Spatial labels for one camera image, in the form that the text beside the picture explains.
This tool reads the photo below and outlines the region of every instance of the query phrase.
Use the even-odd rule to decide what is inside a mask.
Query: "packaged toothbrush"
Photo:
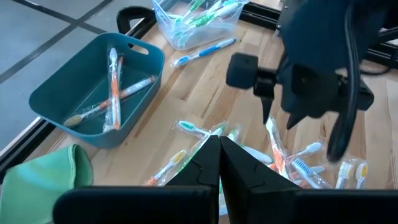
[[[121,91],[120,96],[119,96],[121,103],[123,103],[124,100],[128,99],[129,96],[139,93],[145,87],[154,83],[155,80],[156,80],[155,77],[151,76],[151,77],[145,78],[145,79],[127,87],[123,91]],[[97,117],[98,115],[100,115],[106,111],[106,109],[108,108],[109,102],[110,102],[110,100],[108,98],[108,99],[105,99],[104,101],[102,101],[101,103],[96,103],[94,105],[83,108],[82,110],[77,110],[64,122],[63,125],[66,127],[69,127],[69,128],[73,128],[85,121],[90,120],[91,118]]]
[[[174,122],[173,129],[183,131],[197,138],[202,138],[211,133],[210,130],[196,126],[194,123],[182,119],[178,119]]]
[[[317,141],[290,157],[292,159],[300,158],[331,188],[361,189],[368,174],[368,163],[366,160],[346,154],[340,162],[332,164],[327,160],[326,152],[326,143]],[[300,176],[293,178],[293,181],[299,186],[304,188],[311,187]]]
[[[121,111],[119,85],[121,80],[121,65],[123,57],[118,57],[118,52],[114,47],[108,51],[108,80],[109,80],[109,104],[105,115],[103,132],[121,127]]]
[[[332,188],[328,182],[318,175],[317,170],[313,169],[314,167],[309,166],[302,160],[303,156],[320,151],[322,144],[315,142],[309,145],[304,151],[296,155],[288,156],[282,144],[282,140],[280,139],[279,130],[277,129],[276,121],[273,117],[270,116],[268,118],[266,128],[269,133],[275,159],[275,163],[269,165],[272,170],[303,188]]]
[[[280,139],[279,130],[277,129],[276,121],[273,117],[268,117],[266,128],[271,140],[272,153],[275,159],[275,169],[282,177],[291,180],[289,177],[291,168],[286,163],[287,153]]]

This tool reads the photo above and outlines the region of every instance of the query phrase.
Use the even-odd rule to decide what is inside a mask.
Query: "green towel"
[[[59,196],[92,182],[90,161],[76,144],[10,168],[2,185],[0,223],[50,223]]]

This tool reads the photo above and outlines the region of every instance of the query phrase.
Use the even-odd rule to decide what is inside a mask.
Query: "wooden surface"
[[[277,1],[259,2],[278,5]],[[225,85],[229,58],[235,52],[257,55],[262,67],[278,66],[283,45],[272,35],[271,30],[239,21],[235,32],[237,43],[185,67],[171,68],[170,61],[187,52],[174,50],[155,26],[142,39],[164,51],[166,62],[162,85],[123,144],[112,150],[96,149],[56,129],[28,159],[78,143],[86,148],[91,159],[96,185],[141,185],[166,165],[172,155],[198,141],[172,129],[177,119],[186,119],[206,129],[223,121],[231,125],[240,124],[243,128],[242,143],[272,156],[269,137],[262,125],[260,100],[253,96],[252,91]],[[381,69],[371,63],[366,63],[364,68]],[[397,185],[398,156],[398,139],[395,138],[398,134],[397,72],[364,79],[376,99],[367,112],[358,113],[348,152],[366,159],[369,164],[364,188],[393,189]],[[297,152],[319,139],[327,141],[336,119],[332,113],[321,119],[307,118],[286,131],[288,114],[280,108],[279,86],[275,88],[271,115],[277,120],[288,153]]]

